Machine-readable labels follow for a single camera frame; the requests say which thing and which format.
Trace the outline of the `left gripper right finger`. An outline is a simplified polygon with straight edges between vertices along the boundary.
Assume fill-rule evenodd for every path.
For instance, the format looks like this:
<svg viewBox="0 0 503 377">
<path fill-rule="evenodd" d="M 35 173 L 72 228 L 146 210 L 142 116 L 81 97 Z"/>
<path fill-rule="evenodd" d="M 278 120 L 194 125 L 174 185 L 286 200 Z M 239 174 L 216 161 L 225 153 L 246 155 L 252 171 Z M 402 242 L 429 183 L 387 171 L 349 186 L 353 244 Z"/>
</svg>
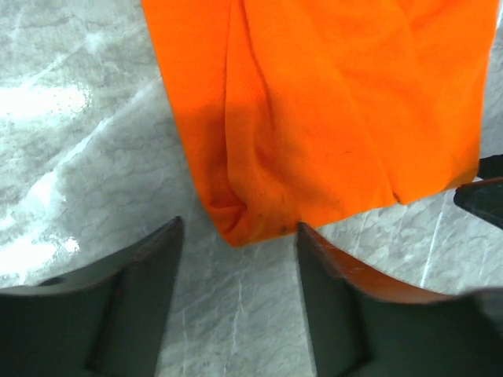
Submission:
<svg viewBox="0 0 503 377">
<path fill-rule="evenodd" d="M 316 375 L 501 375 L 499 287 L 425 290 L 365 264 L 306 223 L 296 250 Z"/>
</svg>

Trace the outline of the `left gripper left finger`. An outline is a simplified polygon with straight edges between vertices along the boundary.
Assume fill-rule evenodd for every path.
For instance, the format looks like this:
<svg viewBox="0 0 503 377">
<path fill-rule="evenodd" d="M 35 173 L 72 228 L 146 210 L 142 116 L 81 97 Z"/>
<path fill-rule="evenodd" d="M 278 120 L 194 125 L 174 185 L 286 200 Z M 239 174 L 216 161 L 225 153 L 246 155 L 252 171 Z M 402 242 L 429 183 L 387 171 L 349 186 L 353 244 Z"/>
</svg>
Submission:
<svg viewBox="0 0 503 377">
<path fill-rule="evenodd" d="M 183 241 L 173 218 L 82 268 L 2 289 L 2 375 L 155 375 Z"/>
</svg>

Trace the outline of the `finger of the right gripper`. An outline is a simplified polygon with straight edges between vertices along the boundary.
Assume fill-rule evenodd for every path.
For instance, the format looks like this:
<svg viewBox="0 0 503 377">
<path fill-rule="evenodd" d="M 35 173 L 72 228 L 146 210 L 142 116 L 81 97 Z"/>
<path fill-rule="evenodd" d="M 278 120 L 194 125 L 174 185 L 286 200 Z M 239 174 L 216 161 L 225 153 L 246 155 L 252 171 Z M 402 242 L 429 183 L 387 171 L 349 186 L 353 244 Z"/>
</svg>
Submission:
<svg viewBox="0 0 503 377">
<path fill-rule="evenodd" d="M 479 181 L 461 185 L 453 197 L 458 207 L 499 229 L 503 226 L 502 160 L 502 155 L 482 158 Z"/>
</svg>

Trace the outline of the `orange t shirt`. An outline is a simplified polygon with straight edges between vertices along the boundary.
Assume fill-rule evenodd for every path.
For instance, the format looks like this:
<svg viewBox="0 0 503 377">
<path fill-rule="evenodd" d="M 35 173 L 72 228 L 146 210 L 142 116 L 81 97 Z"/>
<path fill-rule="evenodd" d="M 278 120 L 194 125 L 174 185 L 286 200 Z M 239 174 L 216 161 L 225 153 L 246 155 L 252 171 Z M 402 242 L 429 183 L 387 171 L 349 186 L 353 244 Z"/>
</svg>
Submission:
<svg viewBox="0 0 503 377">
<path fill-rule="evenodd" d="M 470 182 L 496 1 L 145 1 L 200 201 L 244 245 Z"/>
</svg>

